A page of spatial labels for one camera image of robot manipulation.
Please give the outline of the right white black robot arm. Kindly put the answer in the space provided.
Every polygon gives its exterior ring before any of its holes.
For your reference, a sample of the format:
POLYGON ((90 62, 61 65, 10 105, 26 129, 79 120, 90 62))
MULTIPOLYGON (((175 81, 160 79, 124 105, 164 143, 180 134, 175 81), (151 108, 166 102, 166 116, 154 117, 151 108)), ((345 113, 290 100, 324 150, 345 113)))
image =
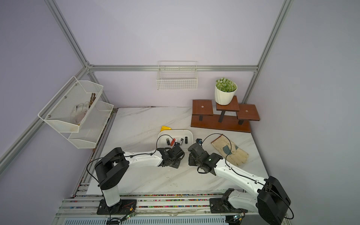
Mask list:
POLYGON ((244 171, 216 153, 209 154, 198 143, 189 148, 189 165, 198 173, 211 173, 242 189, 229 188, 221 198, 210 199, 212 213, 232 213, 230 224, 241 223, 247 211, 258 213, 270 225, 280 225, 290 209, 291 201, 280 182, 270 176, 263 178, 244 171))

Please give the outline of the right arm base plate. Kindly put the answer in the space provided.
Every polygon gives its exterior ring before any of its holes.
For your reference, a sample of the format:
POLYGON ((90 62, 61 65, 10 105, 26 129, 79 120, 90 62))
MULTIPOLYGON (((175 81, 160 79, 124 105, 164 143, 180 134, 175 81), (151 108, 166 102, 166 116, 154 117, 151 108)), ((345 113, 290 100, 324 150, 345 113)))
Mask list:
POLYGON ((221 198, 211 198, 210 211, 211 213, 248 213, 246 209, 235 209, 227 200, 221 198))

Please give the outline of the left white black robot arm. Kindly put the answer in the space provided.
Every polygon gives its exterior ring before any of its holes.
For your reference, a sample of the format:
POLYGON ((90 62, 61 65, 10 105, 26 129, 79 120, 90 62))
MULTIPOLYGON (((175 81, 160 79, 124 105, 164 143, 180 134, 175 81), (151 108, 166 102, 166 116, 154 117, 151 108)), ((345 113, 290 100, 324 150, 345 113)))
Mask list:
POLYGON ((95 164, 98 184, 106 206, 113 207, 120 203, 117 185, 129 168, 172 167, 177 169, 184 156, 185 153, 179 145, 140 153, 125 152, 121 147, 114 148, 95 164))

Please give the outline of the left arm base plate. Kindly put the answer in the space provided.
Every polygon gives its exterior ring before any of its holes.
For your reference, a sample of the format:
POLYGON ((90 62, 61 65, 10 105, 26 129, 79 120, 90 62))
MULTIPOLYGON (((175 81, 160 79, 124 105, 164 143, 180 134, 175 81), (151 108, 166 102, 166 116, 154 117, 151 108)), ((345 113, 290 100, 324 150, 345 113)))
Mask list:
POLYGON ((107 206, 105 199, 100 201, 97 208, 97 215, 127 215, 130 213, 130 209, 136 209, 137 200, 135 199, 123 199, 120 200, 114 206, 107 206))

